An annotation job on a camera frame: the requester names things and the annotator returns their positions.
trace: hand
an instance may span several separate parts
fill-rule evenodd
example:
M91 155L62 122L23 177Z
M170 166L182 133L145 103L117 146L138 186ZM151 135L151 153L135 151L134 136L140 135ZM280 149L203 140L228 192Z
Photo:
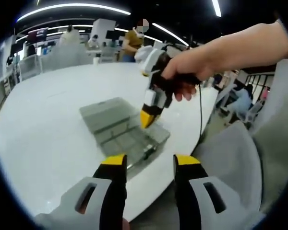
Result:
M168 63L162 76L165 79L172 79L177 73L194 73L194 77L199 80L206 80L214 74L210 64L211 55L208 49L204 45L178 54ZM179 102L182 100L182 96L189 101L192 98L192 94L195 93L194 85L183 83L179 90L175 92L175 97Z

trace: ceiling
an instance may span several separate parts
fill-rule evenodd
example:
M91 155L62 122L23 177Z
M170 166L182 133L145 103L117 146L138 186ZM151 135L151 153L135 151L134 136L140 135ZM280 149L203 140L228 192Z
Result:
M218 0L218 2L222 17L216 16L212 0L146 0L141 1L141 4L135 0L39 0L38 6L36 6L37 0L32 0L21 15L38 8L63 3L100 4L128 11L131 15L88 7L56 8L21 20L15 24L15 32L17 34L24 29L50 21L52 22L34 29L68 24L92 24L98 18L115 20L117 27L131 29L141 18L145 18L150 22L150 28L145 33L148 36L179 43L172 36L151 25L157 23L189 44L191 41L204 44L221 35L235 33L257 23L275 21L274 7L269 0ZM70 18L83 20L55 22Z

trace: white shirt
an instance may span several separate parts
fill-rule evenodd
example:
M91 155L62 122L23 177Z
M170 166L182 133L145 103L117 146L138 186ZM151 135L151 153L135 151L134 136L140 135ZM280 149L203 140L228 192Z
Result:
M70 32L65 32L60 38L60 46L67 44L80 44L80 34L78 30L73 29Z
M88 40L87 42L88 46L90 48L93 48L93 49L98 49L99 48L99 43L97 40L93 40L93 38L90 38L90 40Z
M239 114L246 114L252 104L249 93L246 91L246 89L241 89L235 93L238 96L238 99L235 102L229 104L227 109Z

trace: ceiling light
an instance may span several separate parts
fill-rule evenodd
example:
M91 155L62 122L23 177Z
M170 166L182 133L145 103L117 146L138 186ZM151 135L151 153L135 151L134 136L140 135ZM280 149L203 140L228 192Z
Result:
M213 3L213 7L215 9L216 15L218 17L221 17L222 15L221 15L221 10L220 10L220 6L219 6L218 1L217 0L212 0L212 3Z
M36 29L36 30L31 30L31 31L28 32L28 34L32 33L32 32L35 32L35 31L46 30L46 29L48 29L48 27L44 27L44 28L40 28L40 29Z
M93 27L93 25L72 25L73 27ZM56 27L48 28L48 30L55 30L55 29L61 29L61 28L67 28L67 25L61 25Z
M93 27L93 25L72 25L73 27Z
M106 10L110 10L110 11L116 11L116 12L120 12L120 13L123 13L123 14L126 14L126 15L130 15L131 13L128 12L128 11L123 11L123 10L120 10L120 9L117 9L117 8L113 8L113 7L109 7L109 6L103 6L103 5L98 5L98 4L88 4L88 3L66 3L66 4L58 4L58 5L53 5L53 6L47 6L47 7L44 7L44 8L40 8L38 10L35 10L35 11L32 11L32 12L29 12L29 13L26 13L25 15L21 16L20 18L17 19L17 22L19 22L20 20L30 16L30 15L33 15L33 14L36 14L36 13L39 13L39 12L42 12L42 11L47 11L47 10L51 10L51 9L55 9L55 8L60 8L60 7L75 7L75 6L83 6L83 7L94 7L94 8L102 8L102 9L106 9Z
M48 28L48 30L55 30L55 29L61 29L61 28L67 28L67 27L68 27L67 25L61 25L61 26Z
M161 43L163 43L162 41L160 41L160 40L158 40L158 39L156 39L156 38L154 38L154 37L150 37L150 36L147 36L147 35L144 35L144 37L147 37L147 38L149 38L149 39L152 39L152 40L154 40L154 41L156 41L156 42L161 42Z
M120 28L114 28L114 30L123 31L123 32L128 32L128 30L120 29Z
M47 34L47 36L60 35L62 33L65 33L65 32L55 32L55 33Z
M171 31L167 30L166 28L163 28L162 26L153 23L153 25L157 28L159 28L160 30L163 30L165 33L168 33L169 35L173 36L174 38L176 38L178 41L180 41L181 43L183 43L186 46L189 46L188 43L186 43L185 41L183 41L180 37L178 37L177 35L173 34Z
M26 35L26 36L23 36L23 37L21 37L21 38L17 39L17 40L15 41L15 43L16 43L16 42L19 42L19 41L21 41L21 40L23 40L23 39L25 39L25 38L27 38L27 37L28 37L28 35Z
M52 20L52 21L48 21L48 22L45 22L45 23L40 23L40 24L36 24L34 26L31 26L29 28L26 28L22 31L19 32L19 34L22 34L23 32L25 31L28 31L28 30L31 30L32 28L35 28L35 27L39 27L39 26L42 26L42 25L46 25L46 24L49 24L49 23L56 23L56 22L63 22L63 21L70 21L70 20L90 20L90 21L93 21L95 20L94 18L64 18L64 19L59 19L59 20Z

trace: fingers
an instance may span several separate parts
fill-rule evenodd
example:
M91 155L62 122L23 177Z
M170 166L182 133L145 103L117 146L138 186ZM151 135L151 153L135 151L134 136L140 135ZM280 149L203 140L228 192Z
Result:
M184 97L187 101L191 100L192 95L196 94L196 89L194 86L185 84L182 88L179 88L175 93L175 98L177 101L181 101Z
M182 94L181 93L176 93L175 94L175 98L178 102L181 102L182 101Z
M176 61L172 59L171 61L169 61L168 65L163 70L161 76L164 77L165 79L171 79L176 74L176 69L177 69Z

